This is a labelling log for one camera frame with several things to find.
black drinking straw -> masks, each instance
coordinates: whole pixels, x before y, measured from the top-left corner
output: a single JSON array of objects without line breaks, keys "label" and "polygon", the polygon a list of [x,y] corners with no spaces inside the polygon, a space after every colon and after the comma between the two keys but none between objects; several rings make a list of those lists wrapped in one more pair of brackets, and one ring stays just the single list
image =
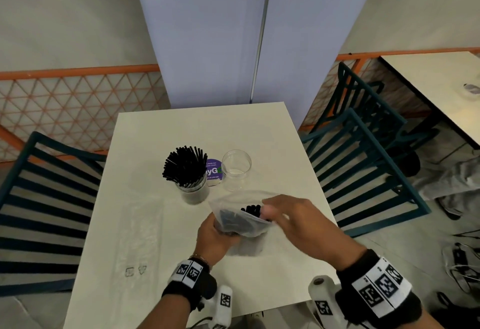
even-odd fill
[{"label": "black drinking straw", "polygon": [[195,187],[207,171],[207,154],[196,146],[178,147],[165,161],[163,177],[180,187]]}]

purple sticker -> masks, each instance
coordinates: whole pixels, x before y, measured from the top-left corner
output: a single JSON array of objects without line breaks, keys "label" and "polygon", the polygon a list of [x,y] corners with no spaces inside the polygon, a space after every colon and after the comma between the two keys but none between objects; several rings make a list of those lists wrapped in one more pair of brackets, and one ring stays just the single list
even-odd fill
[{"label": "purple sticker", "polygon": [[215,159],[207,160],[207,180],[222,179],[222,162]]}]

table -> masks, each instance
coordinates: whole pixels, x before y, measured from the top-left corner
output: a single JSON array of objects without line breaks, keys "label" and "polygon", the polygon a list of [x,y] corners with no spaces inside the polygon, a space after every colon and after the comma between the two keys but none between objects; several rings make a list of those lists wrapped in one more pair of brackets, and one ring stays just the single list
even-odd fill
[{"label": "table", "polygon": [[480,149],[480,99],[462,93],[464,84],[480,84],[480,58],[470,52],[450,52],[383,55],[379,60],[432,109],[412,132],[445,120]]},{"label": "table", "polygon": [[[252,158],[249,188],[308,198],[335,221],[284,103],[121,113],[65,329],[135,328],[159,300],[176,264],[193,252],[197,229],[211,211],[208,202],[185,204],[161,176],[169,152],[183,145],[201,147],[218,160],[229,150],[244,150]],[[220,184],[210,188],[208,199],[228,193]],[[142,240],[133,239],[132,231]],[[156,249],[159,254],[147,254]],[[225,257],[212,271],[219,284],[233,289],[234,317],[309,300],[315,275],[338,282],[330,265],[299,252],[277,226],[264,252]],[[141,260],[153,269],[145,271]],[[125,277],[129,265],[136,286]],[[206,316],[208,308],[195,311],[188,325]]]}]

lavender partition panel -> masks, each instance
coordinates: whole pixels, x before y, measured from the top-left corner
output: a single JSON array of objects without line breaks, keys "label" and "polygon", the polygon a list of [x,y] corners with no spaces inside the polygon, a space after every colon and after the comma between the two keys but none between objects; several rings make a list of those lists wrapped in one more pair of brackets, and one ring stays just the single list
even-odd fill
[{"label": "lavender partition panel", "polygon": [[264,0],[140,0],[172,108],[248,103]]},{"label": "lavender partition panel", "polygon": [[270,0],[254,103],[285,102],[300,127],[365,1]]}]

skin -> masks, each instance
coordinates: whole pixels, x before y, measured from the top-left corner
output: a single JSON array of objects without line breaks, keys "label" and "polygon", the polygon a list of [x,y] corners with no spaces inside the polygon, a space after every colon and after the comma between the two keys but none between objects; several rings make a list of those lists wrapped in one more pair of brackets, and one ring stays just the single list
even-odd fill
[{"label": "skin", "polygon": [[[278,195],[265,199],[261,218],[276,222],[291,243],[303,253],[328,262],[342,271],[355,263],[367,248],[338,228],[308,199]],[[240,237],[220,234],[214,228],[211,213],[198,229],[195,254],[202,256],[213,267],[237,244]],[[184,329],[190,314],[187,299],[165,295],[140,324],[138,329]],[[421,318],[400,329],[442,329],[443,327],[423,310]]]}]

